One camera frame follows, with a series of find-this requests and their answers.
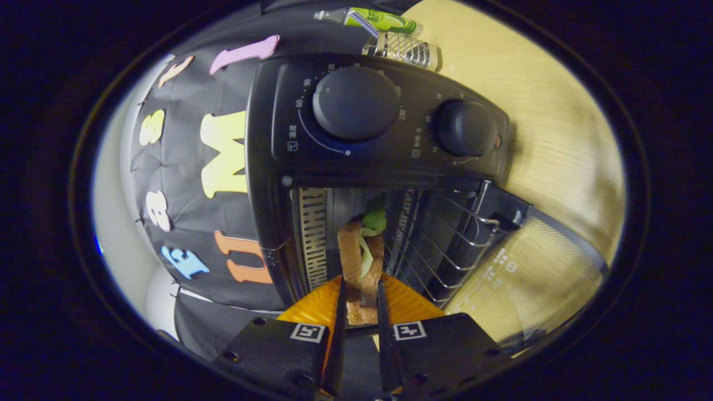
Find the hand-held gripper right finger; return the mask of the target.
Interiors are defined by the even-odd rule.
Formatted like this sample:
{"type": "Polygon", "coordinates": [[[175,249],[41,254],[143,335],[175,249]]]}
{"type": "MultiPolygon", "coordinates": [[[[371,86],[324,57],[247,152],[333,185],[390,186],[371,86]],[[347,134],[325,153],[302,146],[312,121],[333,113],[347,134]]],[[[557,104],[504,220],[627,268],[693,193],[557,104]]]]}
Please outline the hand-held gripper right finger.
{"type": "Polygon", "coordinates": [[[446,314],[382,274],[377,292],[382,388],[395,400],[451,400],[479,391],[512,357],[466,313],[446,314]]]}

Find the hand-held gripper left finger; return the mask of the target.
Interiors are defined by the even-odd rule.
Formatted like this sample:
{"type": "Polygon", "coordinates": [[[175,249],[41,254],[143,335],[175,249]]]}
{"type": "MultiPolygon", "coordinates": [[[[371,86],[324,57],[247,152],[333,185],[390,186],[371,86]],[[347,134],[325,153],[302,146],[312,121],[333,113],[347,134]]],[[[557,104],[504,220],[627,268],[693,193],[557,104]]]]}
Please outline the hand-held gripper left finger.
{"type": "Polygon", "coordinates": [[[276,318],[250,320],[214,363],[266,399],[330,399],[342,388],[346,331],[342,276],[276,318]]]}

